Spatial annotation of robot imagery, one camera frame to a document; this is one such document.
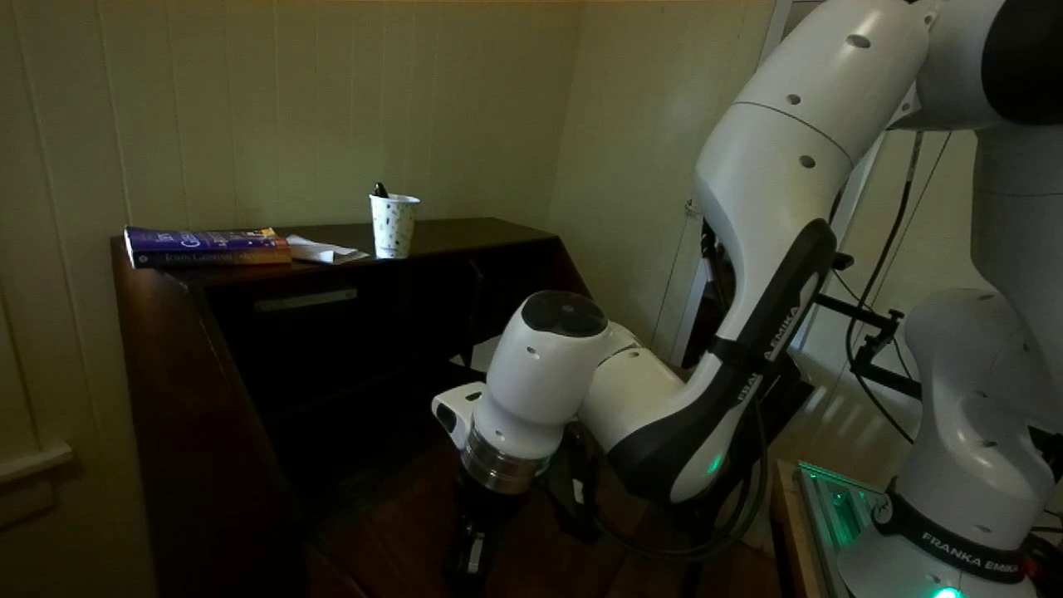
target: wooden cabinet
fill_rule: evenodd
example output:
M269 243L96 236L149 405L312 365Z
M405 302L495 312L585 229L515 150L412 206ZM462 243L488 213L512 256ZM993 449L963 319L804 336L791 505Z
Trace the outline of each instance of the wooden cabinet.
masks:
M369 226L292 226L372 246ZM535 289L585 289L565 246L498 219L419 223L409 259L130 269L113 243L159 595L302 595L329 492L438 439L455 355Z

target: book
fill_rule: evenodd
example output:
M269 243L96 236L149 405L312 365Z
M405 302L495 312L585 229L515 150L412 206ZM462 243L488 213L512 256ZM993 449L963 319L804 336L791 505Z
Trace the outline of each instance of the book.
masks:
M269 266L292 262L272 229L123 229L130 266Z

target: white cup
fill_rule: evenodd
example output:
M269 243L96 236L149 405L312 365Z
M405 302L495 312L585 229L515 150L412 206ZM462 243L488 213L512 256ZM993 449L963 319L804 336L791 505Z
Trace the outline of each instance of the white cup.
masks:
M375 259L405 259L422 199L392 193L392 196L369 196L369 206L372 206Z

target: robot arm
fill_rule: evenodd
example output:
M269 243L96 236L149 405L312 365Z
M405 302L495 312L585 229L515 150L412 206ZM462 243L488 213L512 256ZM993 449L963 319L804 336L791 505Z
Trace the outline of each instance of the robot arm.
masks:
M811 13L744 86L698 159L694 193L737 286L694 375L681 382L601 316L588 336L538 326L545 299L528 299L478 389L485 402L458 399L475 389L435 402L435 415L458 422L452 439L465 468L478 468L478 452L545 462L561 425L581 415L634 495L688 502L704 492L830 269L834 196L904 106L927 50L923 3L847 0Z
M711 488L737 422L830 269L834 233L827 216L850 166L890 126L1063 123L1063 93L1056 86L1040 90L1043 80L1063 76L1060 30L1063 7L1040 0L827 0L754 73L698 156L694 193L734 262L737 286L694 375L681 382L585 299L532 296L512 316L488 382L432 402L462 449L465 472L482 488L518 495L561 445L561 429L581 419L634 495L688 502ZM940 346L943 336L930 332L933 342L927 346L933 349L923 349L923 355L963 362L970 332L993 336L993 342L1030 336L1000 346L1007 352L1036 346L1030 355L1043 365L1016 355L1000 359L1000 352L977 359L997 365L993 372L1003 365L1026 372L1026 379L1036 375L1036 392L1056 402L1063 389L1063 286L1053 286L1053 279L1063 272L1063 246L1053 223L1063 223L1063 176L1056 176L1060 166L1033 156L1040 150L1056 153L1063 130L1007 130L980 133L987 146L980 183L987 193L977 199L973 256L1010 302L997 312L1016 312L1016 319L983 326L980 309L930 309L927 329L950 319L943 329L967 332L950 336L950 346ZM973 558L1013 555L1013 542L1030 528L1030 505L1036 512L1046 492L1043 462L1023 429L1026 419L1013 419L1007 442L993 445L1003 435L990 435L993 422L977 415L987 405L963 402L963 389L977 395L980 385L970 375L963 385L947 379L950 372L970 372L970 365L933 372L943 359L923 362L927 389L937 392L927 402L953 405L927 409L927 432L910 468L897 475L894 502L923 512L927 522L947 522L933 528L933 542L947 545L943 551L983 545L987 551L973 551ZM993 399L993 419L1007 402L1030 405L1030 399L1013 395L1026 385L1013 389L1007 375L1013 372L993 379L993 392L1003 395ZM1020 482L1010 488L1000 485L1000 468L1013 465L1007 452L1033 455L1030 465L1016 465L1013 478ZM943 472L963 478L957 485L963 492L950 495L990 495L993 502L997 492L1000 505L1020 505L1023 515L997 525L993 515L1003 508L987 508L990 502L957 515L960 502L933 485ZM880 585L880 571L904 575L904 588L933 588L940 578L957 578L957 585L983 578L987 585L967 588L1003 588L977 568L943 565L947 558L933 548L914 548L923 532L867 542L864 565L850 568L850 588L860 588L860 598L890 595L894 585Z

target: dark floor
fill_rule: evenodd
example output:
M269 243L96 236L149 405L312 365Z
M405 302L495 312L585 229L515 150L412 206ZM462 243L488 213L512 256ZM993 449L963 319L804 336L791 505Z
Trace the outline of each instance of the dark floor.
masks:
M312 598L442 598L455 528L455 455L438 445L379 485L362 508L319 518ZM601 512L644 545L671 545L678 532L641 502L605 485ZM545 495L508 525L482 591L485 598L777 598L774 558L747 545L701 568L648 561L631 548L565 535Z

